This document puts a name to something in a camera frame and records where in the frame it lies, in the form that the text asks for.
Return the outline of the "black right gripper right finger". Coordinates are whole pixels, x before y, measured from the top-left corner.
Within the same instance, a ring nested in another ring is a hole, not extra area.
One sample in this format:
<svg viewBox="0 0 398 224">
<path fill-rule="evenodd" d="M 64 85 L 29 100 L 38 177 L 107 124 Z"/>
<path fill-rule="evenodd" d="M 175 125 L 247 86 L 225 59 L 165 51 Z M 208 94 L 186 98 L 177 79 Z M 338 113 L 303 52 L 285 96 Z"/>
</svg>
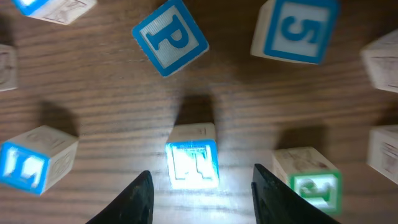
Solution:
<svg viewBox="0 0 398 224">
<path fill-rule="evenodd" d="M 251 188 L 257 224 L 340 224 L 261 164 L 254 165 Z"/>
</svg>

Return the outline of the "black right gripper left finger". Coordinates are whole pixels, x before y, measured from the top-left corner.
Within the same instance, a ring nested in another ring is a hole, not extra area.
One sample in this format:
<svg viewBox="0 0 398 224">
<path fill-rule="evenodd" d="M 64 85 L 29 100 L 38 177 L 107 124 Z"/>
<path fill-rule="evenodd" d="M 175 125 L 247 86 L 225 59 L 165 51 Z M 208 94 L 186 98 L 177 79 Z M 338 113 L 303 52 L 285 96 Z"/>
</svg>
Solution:
<svg viewBox="0 0 398 224">
<path fill-rule="evenodd" d="M 153 209 L 154 185 L 145 170 L 86 224 L 152 224 Z"/>
</svg>

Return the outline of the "blue T wooden block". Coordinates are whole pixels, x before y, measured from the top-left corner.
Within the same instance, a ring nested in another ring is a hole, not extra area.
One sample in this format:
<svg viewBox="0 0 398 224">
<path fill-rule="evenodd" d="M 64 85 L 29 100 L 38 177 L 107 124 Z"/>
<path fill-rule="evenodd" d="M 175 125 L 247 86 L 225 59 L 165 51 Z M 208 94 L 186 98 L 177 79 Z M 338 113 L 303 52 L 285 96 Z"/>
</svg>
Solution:
<svg viewBox="0 0 398 224">
<path fill-rule="evenodd" d="M 165 143 L 165 152 L 173 189 L 218 187 L 218 151 L 213 123 L 174 126 Z"/>
</svg>

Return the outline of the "yellow O block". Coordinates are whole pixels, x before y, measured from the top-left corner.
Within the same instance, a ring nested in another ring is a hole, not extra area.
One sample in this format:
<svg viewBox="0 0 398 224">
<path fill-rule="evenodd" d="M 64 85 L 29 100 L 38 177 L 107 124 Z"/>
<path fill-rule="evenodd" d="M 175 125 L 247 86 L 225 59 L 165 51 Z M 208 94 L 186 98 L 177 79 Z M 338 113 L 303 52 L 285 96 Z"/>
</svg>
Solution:
<svg viewBox="0 0 398 224">
<path fill-rule="evenodd" d="M 14 47 L 1 44 L 1 91 L 17 88 L 17 54 Z"/>
</svg>

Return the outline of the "green J lower block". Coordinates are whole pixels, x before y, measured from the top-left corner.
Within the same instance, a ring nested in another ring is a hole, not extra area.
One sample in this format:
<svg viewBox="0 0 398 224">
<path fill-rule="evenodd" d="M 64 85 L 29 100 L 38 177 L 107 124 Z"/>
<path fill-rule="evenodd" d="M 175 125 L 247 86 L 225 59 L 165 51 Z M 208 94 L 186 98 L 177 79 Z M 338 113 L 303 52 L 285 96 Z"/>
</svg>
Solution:
<svg viewBox="0 0 398 224">
<path fill-rule="evenodd" d="M 341 172 L 313 147 L 277 149 L 272 153 L 272 172 L 296 194 L 319 210 L 341 213 Z"/>
</svg>

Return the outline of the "blue L wooden block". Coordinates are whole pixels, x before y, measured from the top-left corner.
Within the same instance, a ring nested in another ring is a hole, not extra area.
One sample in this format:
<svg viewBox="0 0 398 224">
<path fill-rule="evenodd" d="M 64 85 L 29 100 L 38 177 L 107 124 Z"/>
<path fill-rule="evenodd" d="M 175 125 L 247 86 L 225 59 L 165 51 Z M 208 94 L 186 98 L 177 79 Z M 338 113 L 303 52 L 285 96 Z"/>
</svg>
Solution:
<svg viewBox="0 0 398 224">
<path fill-rule="evenodd" d="M 1 144 L 1 183 L 42 195 L 66 174 L 76 156 L 79 138 L 40 126 Z"/>
</svg>

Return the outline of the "green 4 wooden block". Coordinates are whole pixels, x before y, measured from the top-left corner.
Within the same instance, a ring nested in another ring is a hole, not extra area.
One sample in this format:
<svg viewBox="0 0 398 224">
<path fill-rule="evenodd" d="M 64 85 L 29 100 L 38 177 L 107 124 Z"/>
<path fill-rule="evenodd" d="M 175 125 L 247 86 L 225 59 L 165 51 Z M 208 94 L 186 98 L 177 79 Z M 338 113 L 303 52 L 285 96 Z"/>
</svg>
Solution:
<svg viewBox="0 0 398 224">
<path fill-rule="evenodd" d="M 397 184 L 397 125 L 370 130 L 368 165 Z"/>
</svg>

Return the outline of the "blue P wooden block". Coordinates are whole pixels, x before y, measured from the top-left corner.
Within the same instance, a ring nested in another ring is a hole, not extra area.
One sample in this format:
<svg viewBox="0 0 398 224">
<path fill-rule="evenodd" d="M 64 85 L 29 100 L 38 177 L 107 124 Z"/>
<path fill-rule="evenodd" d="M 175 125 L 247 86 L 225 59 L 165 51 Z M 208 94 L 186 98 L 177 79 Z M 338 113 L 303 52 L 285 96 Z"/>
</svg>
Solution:
<svg viewBox="0 0 398 224">
<path fill-rule="evenodd" d="M 132 35 L 163 77 L 209 49 L 203 32 L 181 0 L 166 1 L 132 29 Z"/>
</svg>

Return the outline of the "blue 5 wooden block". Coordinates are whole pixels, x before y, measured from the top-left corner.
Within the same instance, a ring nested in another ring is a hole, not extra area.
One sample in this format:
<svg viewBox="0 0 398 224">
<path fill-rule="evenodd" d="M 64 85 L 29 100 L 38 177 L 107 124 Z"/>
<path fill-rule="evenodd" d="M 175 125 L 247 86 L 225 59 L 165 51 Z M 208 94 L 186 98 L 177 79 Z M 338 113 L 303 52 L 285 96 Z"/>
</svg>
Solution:
<svg viewBox="0 0 398 224">
<path fill-rule="evenodd" d="M 259 10 L 251 55 L 319 64 L 339 11 L 337 0 L 268 0 Z"/>
</svg>

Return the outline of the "red U right block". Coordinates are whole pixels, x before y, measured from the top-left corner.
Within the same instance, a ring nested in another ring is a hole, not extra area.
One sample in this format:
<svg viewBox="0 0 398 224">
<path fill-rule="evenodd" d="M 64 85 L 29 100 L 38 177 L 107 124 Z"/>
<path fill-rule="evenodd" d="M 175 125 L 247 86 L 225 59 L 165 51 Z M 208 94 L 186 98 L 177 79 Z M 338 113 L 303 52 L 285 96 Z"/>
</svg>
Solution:
<svg viewBox="0 0 398 224">
<path fill-rule="evenodd" d="M 366 45 L 360 56 L 373 87 L 397 93 L 397 30 Z"/>
</svg>

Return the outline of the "blue 2 wooden block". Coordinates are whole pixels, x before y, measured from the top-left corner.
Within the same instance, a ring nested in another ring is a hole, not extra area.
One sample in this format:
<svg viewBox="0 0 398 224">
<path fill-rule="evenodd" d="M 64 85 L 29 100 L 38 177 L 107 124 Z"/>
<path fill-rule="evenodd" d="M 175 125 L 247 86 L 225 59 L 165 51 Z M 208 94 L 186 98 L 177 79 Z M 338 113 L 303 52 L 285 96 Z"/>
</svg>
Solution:
<svg viewBox="0 0 398 224">
<path fill-rule="evenodd" d="M 12 2 L 27 17 L 66 26 L 97 4 L 97 0 L 12 0 Z"/>
</svg>

